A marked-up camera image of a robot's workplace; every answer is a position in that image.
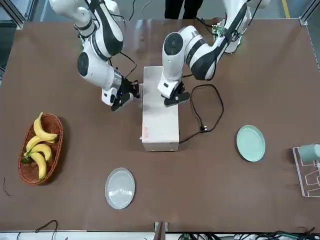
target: mint green plate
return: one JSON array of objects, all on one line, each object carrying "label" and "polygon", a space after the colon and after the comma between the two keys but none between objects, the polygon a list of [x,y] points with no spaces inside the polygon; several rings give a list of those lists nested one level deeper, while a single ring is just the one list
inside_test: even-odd
[{"label": "mint green plate", "polygon": [[236,145],[242,157],[249,162],[258,162],[266,152],[266,141],[263,134],[252,125],[240,128],[236,135]]}]

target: person's leg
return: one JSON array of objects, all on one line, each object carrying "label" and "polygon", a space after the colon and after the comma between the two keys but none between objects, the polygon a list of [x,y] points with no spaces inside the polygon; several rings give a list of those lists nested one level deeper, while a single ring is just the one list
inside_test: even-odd
[{"label": "person's leg", "polygon": [[204,0],[185,0],[183,19],[195,19]]},{"label": "person's leg", "polygon": [[184,0],[165,0],[164,18],[178,19]]}]

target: brown basket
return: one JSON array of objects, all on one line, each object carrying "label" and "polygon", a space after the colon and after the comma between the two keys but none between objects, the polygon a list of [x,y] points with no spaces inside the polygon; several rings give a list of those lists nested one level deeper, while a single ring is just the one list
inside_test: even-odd
[{"label": "brown basket", "polygon": [[39,180],[39,169],[37,164],[34,161],[32,161],[31,163],[22,162],[22,159],[24,158],[24,153],[27,151],[27,143],[31,138],[33,138],[36,135],[34,131],[34,125],[32,124],[26,132],[19,157],[18,169],[20,178],[30,185],[41,185],[50,178],[55,168],[57,167],[63,141],[64,130],[59,118],[52,114],[43,114],[41,117],[41,124],[44,131],[46,131],[47,133],[58,134],[58,137],[55,140],[56,143],[51,144],[48,142],[44,142],[45,144],[51,147],[52,157],[46,163],[47,174],[45,178]]}]

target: banana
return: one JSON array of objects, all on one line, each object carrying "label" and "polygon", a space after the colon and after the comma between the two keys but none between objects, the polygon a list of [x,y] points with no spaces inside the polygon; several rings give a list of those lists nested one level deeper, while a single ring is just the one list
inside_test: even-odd
[{"label": "banana", "polygon": [[38,152],[32,152],[30,153],[30,157],[36,162],[36,164],[39,167],[39,180],[42,180],[47,175],[47,163],[40,153]]},{"label": "banana", "polygon": [[48,142],[48,143],[51,143],[51,144],[54,144],[55,141],[45,141],[43,139],[41,139],[40,137],[38,136],[34,136],[33,138],[31,138],[28,143],[26,144],[26,152],[30,152],[30,150],[35,146],[37,145],[38,143],[40,142]]},{"label": "banana", "polygon": [[45,132],[42,129],[42,125],[41,125],[41,117],[43,115],[43,112],[40,113],[40,115],[38,116],[38,118],[36,120],[34,120],[33,123],[33,129],[35,134],[41,138],[43,141],[52,141],[54,140],[58,135],[55,133],[48,133]]},{"label": "banana", "polygon": [[51,152],[51,148],[48,145],[38,144],[38,145],[35,145],[30,151],[30,153],[38,153],[38,152],[42,152],[44,154],[44,158],[46,161],[49,161],[51,159],[52,152]]}]

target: table surface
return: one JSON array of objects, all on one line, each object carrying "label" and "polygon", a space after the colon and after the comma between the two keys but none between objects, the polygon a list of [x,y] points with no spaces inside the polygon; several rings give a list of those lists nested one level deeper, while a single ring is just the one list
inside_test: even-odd
[{"label": "table surface", "polygon": [[[121,23],[123,52],[144,66],[162,65],[166,35],[192,20]],[[152,231],[166,221],[170,231],[304,232],[320,229],[318,198],[302,197],[292,151],[320,136],[320,74],[308,30],[297,19],[254,20],[233,55],[219,62],[211,81],[225,112],[216,129],[181,144],[178,152],[144,152],[142,112],[133,102],[112,113],[101,89],[77,72],[81,46],[66,22],[26,22],[16,31],[0,88],[0,230],[34,230],[57,220],[60,230]],[[133,67],[112,59],[122,74]],[[185,68],[184,74],[190,73]],[[204,82],[185,79],[187,90]],[[210,88],[194,94],[205,125],[220,114]],[[59,169],[50,184],[30,186],[18,174],[24,135],[40,112],[57,115],[64,127]],[[235,137],[243,125],[264,134],[266,153],[247,162]],[[198,130],[188,103],[179,106],[181,139]],[[132,203],[112,209],[105,183],[115,168],[135,177]]]}]

